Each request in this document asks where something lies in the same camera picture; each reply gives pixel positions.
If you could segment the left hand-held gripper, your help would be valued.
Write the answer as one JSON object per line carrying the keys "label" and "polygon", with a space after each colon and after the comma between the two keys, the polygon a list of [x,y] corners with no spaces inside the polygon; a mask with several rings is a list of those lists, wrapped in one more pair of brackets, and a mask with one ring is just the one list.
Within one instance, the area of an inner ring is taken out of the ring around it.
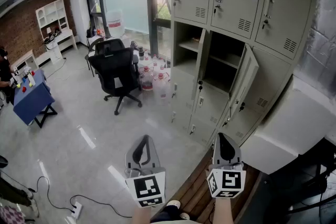
{"label": "left hand-held gripper", "polygon": [[146,160],[143,167],[161,167],[153,138],[143,135],[138,138],[125,154],[125,183],[139,208],[155,207],[165,203],[166,171],[164,168],[140,169],[143,151]]}

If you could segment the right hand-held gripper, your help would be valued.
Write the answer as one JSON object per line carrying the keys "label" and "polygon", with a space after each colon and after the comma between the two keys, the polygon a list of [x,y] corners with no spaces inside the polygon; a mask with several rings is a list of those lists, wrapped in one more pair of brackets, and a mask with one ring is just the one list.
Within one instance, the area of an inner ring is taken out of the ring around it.
{"label": "right hand-held gripper", "polygon": [[235,198],[245,188],[246,171],[236,142],[223,133],[217,133],[213,164],[208,167],[207,183],[213,198]]}

